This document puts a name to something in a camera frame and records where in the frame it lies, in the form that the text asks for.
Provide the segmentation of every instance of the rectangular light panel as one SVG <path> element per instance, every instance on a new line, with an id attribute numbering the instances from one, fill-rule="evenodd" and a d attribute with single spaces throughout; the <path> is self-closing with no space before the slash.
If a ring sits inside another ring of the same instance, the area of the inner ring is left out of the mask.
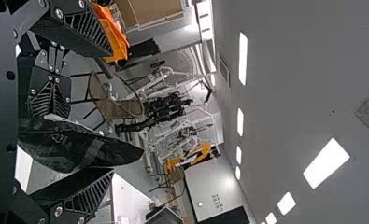
<path id="1" fill-rule="evenodd" d="M 243 136 L 243 123 L 245 122 L 245 116 L 240 108 L 237 108 L 237 133 Z"/>
<path id="2" fill-rule="evenodd" d="M 216 86 L 216 78 L 214 77 L 214 75 L 210 75 L 210 81 L 212 86 Z"/>
<path id="3" fill-rule="evenodd" d="M 286 216 L 286 214 L 288 214 L 290 210 L 295 207 L 295 205 L 296 205 L 296 202 L 294 198 L 292 198 L 292 195 L 289 192 L 287 192 L 283 196 L 283 198 L 280 200 L 280 202 L 277 203 L 277 207 L 279 208 L 280 213 L 283 216 Z"/>
<path id="4" fill-rule="evenodd" d="M 304 177 L 312 189 L 315 189 L 349 158 L 347 152 L 332 138 L 305 169 Z"/>
<path id="5" fill-rule="evenodd" d="M 236 147 L 236 160 L 239 165 L 242 163 L 242 149 L 240 147 Z"/>
<path id="6" fill-rule="evenodd" d="M 239 36 L 239 81 L 246 86 L 248 70 L 248 38 L 240 33 Z"/>
<path id="7" fill-rule="evenodd" d="M 275 217 L 275 215 L 273 213 L 270 213 L 267 217 L 266 217 L 266 223 L 267 224 L 276 224 L 277 223 L 277 218 Z"/>
<path id="8" fill-rule="evenodd" d="M 239 168 L 239 166 L 236 166 L 235 174 L 236 174 L 236 178 L 237 178 L 238 180 L 240 180 L 240 168 Z"/>

